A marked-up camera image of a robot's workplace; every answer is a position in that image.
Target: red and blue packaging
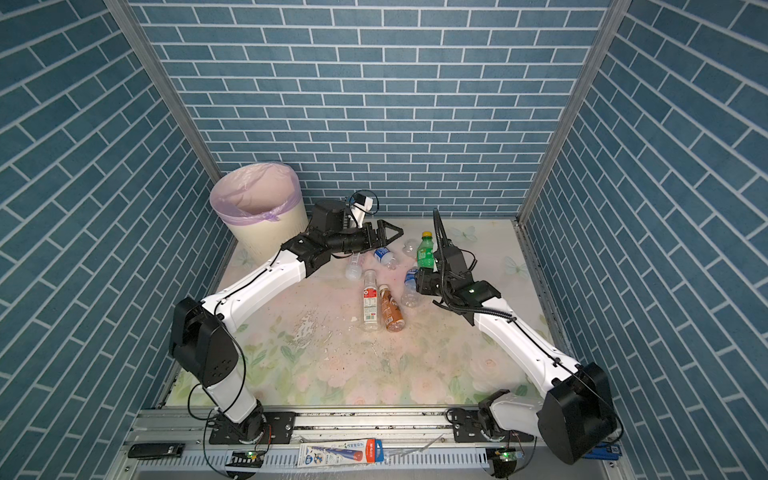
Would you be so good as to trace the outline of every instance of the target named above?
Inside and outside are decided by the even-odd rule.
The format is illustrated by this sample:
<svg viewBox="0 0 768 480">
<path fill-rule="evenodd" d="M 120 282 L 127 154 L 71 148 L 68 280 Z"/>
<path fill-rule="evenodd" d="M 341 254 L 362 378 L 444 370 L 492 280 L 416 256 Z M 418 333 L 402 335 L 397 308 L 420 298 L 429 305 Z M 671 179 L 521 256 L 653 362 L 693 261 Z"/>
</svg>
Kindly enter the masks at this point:
<svg viewBox="0 0 768 480">
<path fill-rule="evenodd" d="M 382 441 L 376 439 L 347 442 L 312 442 L 299 447 L 299 467 L 363 465 L 384 461 Z"/>
</svg>

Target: clear plastic bottle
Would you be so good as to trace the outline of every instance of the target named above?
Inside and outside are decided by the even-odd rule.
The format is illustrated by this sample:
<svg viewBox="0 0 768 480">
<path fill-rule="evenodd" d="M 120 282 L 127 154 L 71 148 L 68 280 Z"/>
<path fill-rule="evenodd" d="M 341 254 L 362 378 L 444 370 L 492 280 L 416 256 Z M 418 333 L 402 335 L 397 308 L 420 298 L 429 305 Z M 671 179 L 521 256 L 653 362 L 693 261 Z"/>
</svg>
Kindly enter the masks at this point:
<svg viewBox="0 0 768 480">
<path fill-rule="evenodd" d="M 406 289 L 403 290 L 400 297 L 400 303 L 405 306 L 414 307 L 422 302 L 421 293 L 416 291 L 416 274 L 419 269 L 414 267 L 406 273 Z"/>
<path fill-rule="evenodd" d="M 416 261 L 419 262 L 419 266 L 426 268 L 433 268 L 435 266 L 435 257 L 432 253 L 432 248 L 435 244 L 432 242 L 432 232 L 422 233 L 422 242 L 419 244 L 419 249 L 416 251 Z"/>
<path fill-rule="evenodd" d="M 409 238 L 406 240 L 405 246 L 402 248 L 402 252 L 413 259 L 416 258 L 416 251 L 419 249 L 419 241 L 415 238 Z"/>
<path fill-rule="evenodd" d="M 362 253 L 353 253 L 349 257 L 345 275 L 350 280 L 359 280 L 362 276 Z"/>
<path fill-rule="evenodd" d="M 383 265 L 389 268 L 390 270 L 394 270 L 397 268 L 397 259 L 395 258 L 395 254 L 389 251 L 389 248 L 387 247 L 381 247 L 377 248 L 373 251 L 373 256 Z"/>
<path fill-rule="evenodd" d="M 365 286 L 362 289 L 362 329 L 378 330 L 381 324 L 379 323 L 379 292 L 376 289 L 376 272 L 366 270 L 363 279 Z"/>
<path fill-rule="evenodd" d="M 379 296 L 382 298 L 382 319 L 384 326 L 390 332 L 399 332 L 406 327 L 406 321 L 402 319 L 402 312 L 395 299 L 392 298 L 392 292 L 388 285 L 382 284 L 379 287 Z"/>
</svg>

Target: blue brick wall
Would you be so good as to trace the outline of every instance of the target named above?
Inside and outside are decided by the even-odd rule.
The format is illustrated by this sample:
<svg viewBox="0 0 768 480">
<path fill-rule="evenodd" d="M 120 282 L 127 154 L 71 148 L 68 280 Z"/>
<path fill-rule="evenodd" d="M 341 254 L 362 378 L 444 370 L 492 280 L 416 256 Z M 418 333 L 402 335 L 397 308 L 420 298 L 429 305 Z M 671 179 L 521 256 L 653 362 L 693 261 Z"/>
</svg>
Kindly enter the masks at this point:
<svg viewBox="0 0 768 480">
<path fill-rule="evenodd" d="M 131 3 L 223 171 L 282 161 L 308 204 L 370 188 L 392 215 L 508 217 L 609 1 L 257 3 Z"/>
<path fill-rule="evenodd" d="M 634 0 L 529 224 L 638 478 L 768 478 L 766 25 Z"/>
<path fill-rule="evenodd" d="M 169 309 L 229 236 L 101 0 L 0 12 L 0 478 L 90 478 L 153 405 Z"/>
</svg>

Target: floral tablecloth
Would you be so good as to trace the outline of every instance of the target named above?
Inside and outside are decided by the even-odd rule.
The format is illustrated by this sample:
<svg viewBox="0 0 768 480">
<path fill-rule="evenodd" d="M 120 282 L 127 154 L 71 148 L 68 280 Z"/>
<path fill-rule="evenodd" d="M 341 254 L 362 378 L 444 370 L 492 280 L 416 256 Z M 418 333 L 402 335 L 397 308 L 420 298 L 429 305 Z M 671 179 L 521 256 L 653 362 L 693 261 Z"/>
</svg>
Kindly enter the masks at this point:
<svg viewBox="0 0 768 480">
<path fill-rule="evenodd" d="M 390 246 L 400 261 L 390 271 L 366 254 L 364 268 L 377 272 L 398 299 L 414 260 L 402 252 L 404 240 L 432 230 L 432 221 L 393 219 L 406 235 Z M 487 280 L 515 312 L 551 339 L 517 237 L 508 220 L 445 220 L 449 237 L 478 258 L 474 277 Z M 257 268 L 238 246 L 219 288 Z M 439 309 L 423 297 L 403 308 L 406 328 L 365 332 L 362 280 L 344 277 L 346 260 L 331 262 L 271 300 L 249 318 L 235 338 L 247 361 L 248 389 L 265 405 L 457 405 L 476 404 L 497 389 L 519 395 L 538 393 L 521 368 L 488 336 L 463 317 Z M 197 380 L 182 372 L 167 406 L 184 406 Z M 211 405 L 197 389 L 192 405 Z"/>
</svg>

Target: green bottle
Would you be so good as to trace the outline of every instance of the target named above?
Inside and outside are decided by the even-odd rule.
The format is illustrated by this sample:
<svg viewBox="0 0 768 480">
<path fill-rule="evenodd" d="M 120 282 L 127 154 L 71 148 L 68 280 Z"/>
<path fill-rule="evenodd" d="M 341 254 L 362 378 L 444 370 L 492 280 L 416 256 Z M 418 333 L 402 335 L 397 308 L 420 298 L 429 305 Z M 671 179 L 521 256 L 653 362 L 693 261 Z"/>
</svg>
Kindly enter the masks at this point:
<svg viewBox="0 0 768 480">
<path fill-rule="evenodd" d="M 435 257 L 432 255 L 432 248 L 434 246 L 435 244 L 432 243 L 432 232 L 422 233 L 422 242 L 416 250 L 416 262 L 419 266 L 435 267 Z"/>
</svg>

